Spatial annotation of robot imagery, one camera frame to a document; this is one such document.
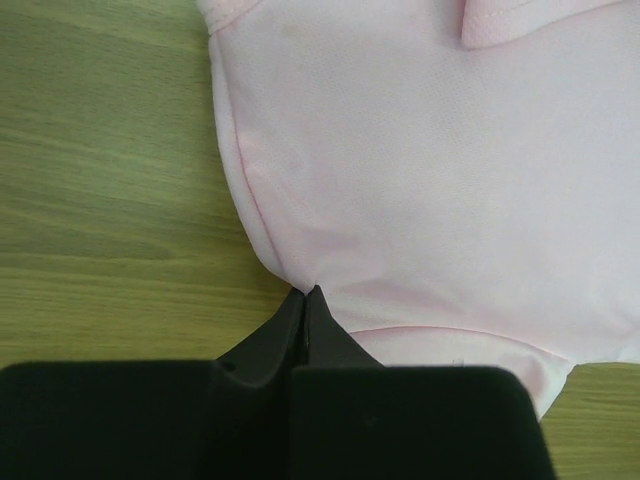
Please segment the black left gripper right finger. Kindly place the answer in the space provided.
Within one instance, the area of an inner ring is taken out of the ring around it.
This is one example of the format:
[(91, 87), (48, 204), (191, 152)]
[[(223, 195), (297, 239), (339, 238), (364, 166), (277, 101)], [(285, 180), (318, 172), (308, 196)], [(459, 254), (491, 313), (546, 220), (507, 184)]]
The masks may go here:
[(529, 394), (486, 366), (383, 367), (305, 301), (298, 369), (301, 479), (553, 479)]

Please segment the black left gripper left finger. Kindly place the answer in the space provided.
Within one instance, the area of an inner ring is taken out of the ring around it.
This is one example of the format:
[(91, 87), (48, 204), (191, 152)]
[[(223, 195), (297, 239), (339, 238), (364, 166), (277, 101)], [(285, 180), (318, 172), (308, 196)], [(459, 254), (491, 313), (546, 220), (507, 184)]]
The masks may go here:
[(23, 362), (1, 372), (5, 479), (284, 479), (291, 291), (215, 360)]

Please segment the pink t shirt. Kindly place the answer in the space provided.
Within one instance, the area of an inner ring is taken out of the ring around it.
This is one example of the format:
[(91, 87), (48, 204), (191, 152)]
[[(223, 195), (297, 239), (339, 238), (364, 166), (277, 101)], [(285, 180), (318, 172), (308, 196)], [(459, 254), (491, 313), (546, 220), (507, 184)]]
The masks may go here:
[(635, 1), (203, 1), (263, 265), (387, 365), (513, 372), (544, 414), (639, 360)]

